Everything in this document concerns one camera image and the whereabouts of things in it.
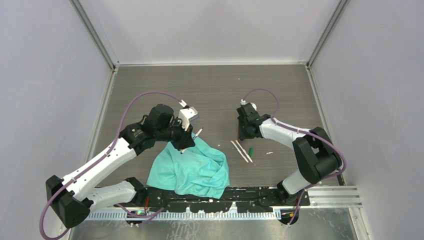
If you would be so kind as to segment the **black-tipped white pen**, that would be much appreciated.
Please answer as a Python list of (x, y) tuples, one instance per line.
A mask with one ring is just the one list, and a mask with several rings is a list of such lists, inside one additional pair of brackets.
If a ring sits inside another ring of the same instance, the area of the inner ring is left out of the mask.
[[(202, 128), (200, 128), (196, 133), (195, 133), (195, 135), (194, 135), (194, 137), (192, 138), (192, 140), (194, 141), (199, 135), (200, 135), (200, 133), (203, 131), (203, 127)], [(181, 151), (180, 151), (180, 153), (181, 154), (183, 154), (185, 151), (187, 150), (187, 148), (185, 148), (185, 149), (182, 149)]]

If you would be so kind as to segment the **orange-tipped white pen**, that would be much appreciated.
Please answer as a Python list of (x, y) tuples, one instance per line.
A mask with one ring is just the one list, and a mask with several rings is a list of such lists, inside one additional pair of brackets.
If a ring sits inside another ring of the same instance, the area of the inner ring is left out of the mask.
[(234, 146), (234, 148), (237, 150), (237, 152), (241, 155), (241, 157), (244, 159), (244, 161), (246, 162), (246, 163), (249, 163), (249, 160), (246, 158), (246, 156), (242, 153), (242, 151), (240, 150), (240, 148), (237, 146), (237, 144), (233, 141), (233, 140), (231, 140), (230, 141), (231, 142), (231, 144)]

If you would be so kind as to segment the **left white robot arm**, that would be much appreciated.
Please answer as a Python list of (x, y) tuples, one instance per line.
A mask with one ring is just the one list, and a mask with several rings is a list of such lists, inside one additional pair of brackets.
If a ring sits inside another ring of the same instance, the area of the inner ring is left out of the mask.
[(158, 104), (141, 121), (119, 131), (117, 139), (83, 166), (62, 178), (51, 176), (45, 184), (49, 206), (67, 229), (106, 207), (126, 203), (141, 206), (147, 201), (147, 189), (135, 177), (106, 187), (98, 184), (156, 142), (171, 143), (178, 151), (194, 147), (191, 122), (198, 117), (198, 111), (188, 105), (175, 116), (170, 106)]

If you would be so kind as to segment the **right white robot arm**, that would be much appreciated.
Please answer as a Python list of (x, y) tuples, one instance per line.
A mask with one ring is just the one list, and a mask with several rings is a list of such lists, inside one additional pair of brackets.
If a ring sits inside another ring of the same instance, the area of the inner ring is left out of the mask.
[(298, 192), (317, 184), (342, 167), (342, 158), (323, 128), (297, 128), (269, 114), (260, 115), (254, 103), (243, 99), (236, 111), (238, 137), (241, 140), (273, 140), (294, 152), (297, 170), (277, 184), (277, 198), (281, 204), (291, 205), (297, 199)]

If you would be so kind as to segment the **yellow-tipped white pen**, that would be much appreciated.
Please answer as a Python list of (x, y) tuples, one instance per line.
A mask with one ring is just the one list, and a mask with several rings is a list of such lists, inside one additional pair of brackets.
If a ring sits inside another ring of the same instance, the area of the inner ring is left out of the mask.
[(244, 158), (246, 159), (246, 161), (248, 162), (248, 163), (251, 163), (251, 164), (253, 164), (254, 162), (253, 162), (253, 160), (251, 159), (251, 156), (248, 154), (248, 152), (243, 148), (243, 146), (241, 145), (241, 143), (239, 142), (239, 140), (238, 139), (236, 139), (235, 140), (235, 143), (236, 143), (236, 145), (239, 147), (239, 149), (241, 150), (241, 152), (242, 152), (242, 154), (243, 154), (243, 156), (244, 156)]

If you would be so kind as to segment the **teal cloth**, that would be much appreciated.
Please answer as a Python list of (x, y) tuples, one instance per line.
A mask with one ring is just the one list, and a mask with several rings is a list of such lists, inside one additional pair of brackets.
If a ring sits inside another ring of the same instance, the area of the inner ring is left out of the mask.
[(226, 155), (201, 138), (184, 153), (171, 143), (154, 159), (147, 185), (178, 195), (219, 199), (230, 186), (230, 170)]

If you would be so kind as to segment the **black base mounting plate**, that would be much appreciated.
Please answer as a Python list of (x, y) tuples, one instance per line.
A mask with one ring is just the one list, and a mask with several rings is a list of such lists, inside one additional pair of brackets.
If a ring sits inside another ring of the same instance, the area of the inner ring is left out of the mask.
[(235, 205), (238, 213), (267, 213), (273, 208), (292, 208), (300, 205), (309, 206), (310, 200), (305, 193), (285, 197), (283, 191), (272, 186), (230, 186), (226, 187), (220, 198), (200, 197), (192, 194), (180, 195), (171, 190), (147, 187), (141, 197), (132, 202), (122, 203), (126, 208), (147, 209), (157, 211), (164, 208), (164, 212), (183, 213), (189, 210), (192, 213), (226, 213)]

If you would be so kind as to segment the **slotted aluminium rail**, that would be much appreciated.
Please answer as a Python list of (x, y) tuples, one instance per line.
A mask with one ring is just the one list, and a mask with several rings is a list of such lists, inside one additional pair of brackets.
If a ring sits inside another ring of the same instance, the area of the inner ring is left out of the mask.
[[(141, 221), (141, 218), (134, 218), (122, 209), (103, 209), (91, 213), (87, 221)], [(280, 220), (280, 212), (237, 212), (236, 209), (230, 209), (228, 212), (161, 212), (155, 218), (157, 221), (177, 221), (177, 220)]]

